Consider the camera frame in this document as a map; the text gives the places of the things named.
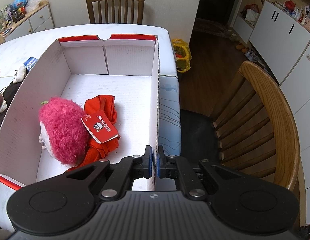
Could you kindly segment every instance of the table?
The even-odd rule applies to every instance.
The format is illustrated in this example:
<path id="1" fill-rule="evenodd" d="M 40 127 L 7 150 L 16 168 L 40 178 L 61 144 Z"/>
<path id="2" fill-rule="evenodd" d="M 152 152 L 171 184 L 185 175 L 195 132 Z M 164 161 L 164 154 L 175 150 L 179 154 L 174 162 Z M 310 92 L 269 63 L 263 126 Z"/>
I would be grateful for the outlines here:
<path id="1" fill-rule="evenodd" d="M 29 34 L 0 45 L 0 90 L 11 81 L 15 70 L 30 57 L 40 58 L 47 47 L 60 37 L 94 35 L 108 39 L 111 34 L 151 34 L 159 42 L 159 145 L 166 155 L 180 155 L 181 131 L 179 88 L 175 55 L 168 32 L 159 27 L 131 24 L 76 25 Z M 0 183 L 0 239 L 5 239 L 13 228 L 6 214 L 6 203 L 13 190 Z"/>

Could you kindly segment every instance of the globe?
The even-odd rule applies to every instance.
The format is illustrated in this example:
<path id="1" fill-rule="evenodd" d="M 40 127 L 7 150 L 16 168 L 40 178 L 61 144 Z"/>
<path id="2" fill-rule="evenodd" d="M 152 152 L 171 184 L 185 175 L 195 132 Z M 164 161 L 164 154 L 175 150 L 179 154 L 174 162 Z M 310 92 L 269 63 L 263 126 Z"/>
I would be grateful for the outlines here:
<path id="1" fill-rule="evenodd" d="M 26 6 L 26 3 L 27 3 L 27 0 L 15 0 L 14 2 L 13 2 L 13 7 L 14 7 L 14 9 L 17 9 L 18 8 L 18 4 L 19 3 L 22 3 L 22 6 Z"/>

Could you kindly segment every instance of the red tag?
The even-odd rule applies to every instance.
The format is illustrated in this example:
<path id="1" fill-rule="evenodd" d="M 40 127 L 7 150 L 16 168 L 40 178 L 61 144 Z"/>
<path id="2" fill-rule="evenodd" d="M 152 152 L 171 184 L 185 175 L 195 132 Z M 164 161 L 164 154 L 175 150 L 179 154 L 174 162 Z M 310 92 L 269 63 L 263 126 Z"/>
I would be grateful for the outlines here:
<path id="1" fill-rule="evenodd" d="M 92 116 L 82 117 L 82 122 L 98 143 L 104 143 L 118 136 L 118 131 L 106 117 L 103 110 L 94 113 Z"/>

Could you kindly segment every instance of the plastic bag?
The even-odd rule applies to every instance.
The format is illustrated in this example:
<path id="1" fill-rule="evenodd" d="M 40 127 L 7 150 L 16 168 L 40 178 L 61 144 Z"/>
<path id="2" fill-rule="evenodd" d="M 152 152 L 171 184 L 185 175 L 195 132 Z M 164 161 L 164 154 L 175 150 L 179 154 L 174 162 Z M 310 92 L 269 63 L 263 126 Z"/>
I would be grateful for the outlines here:
<path id="1" fill-rule="evenodd" d="M 176 68 L 179 73 L 185 73 L 191 68 L 190 60 L 192 59 L 188 44 L 180 39 L 172 40 L 172 45 L 176 56 Z"/>
<path id="2" fill-rule="evenodd" d="M 245 20 L 255 22 L 255 21 L 257 21 L 257 18 L 259 17 L 259 15 L 260 14 L 258 12 L 255 12 L 251 9 L 247 9 Z"/>
<path id="3" fill-rule="evenodd" d="M 40 0 L 27 0 L 26 13 L 29 13 L 39 7 Z"/>

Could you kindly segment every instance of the rug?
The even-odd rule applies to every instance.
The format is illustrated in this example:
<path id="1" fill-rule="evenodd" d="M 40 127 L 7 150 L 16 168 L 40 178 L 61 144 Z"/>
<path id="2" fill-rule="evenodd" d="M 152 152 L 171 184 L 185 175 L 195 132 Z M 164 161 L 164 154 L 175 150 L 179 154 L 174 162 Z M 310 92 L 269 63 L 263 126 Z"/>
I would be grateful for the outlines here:
<path id="1" fill-rule="evenodd" d="M 223 24 L 200 18 L 195 19 L 193 31 L 204 32 L 228 38 L 227 28 Z"/>

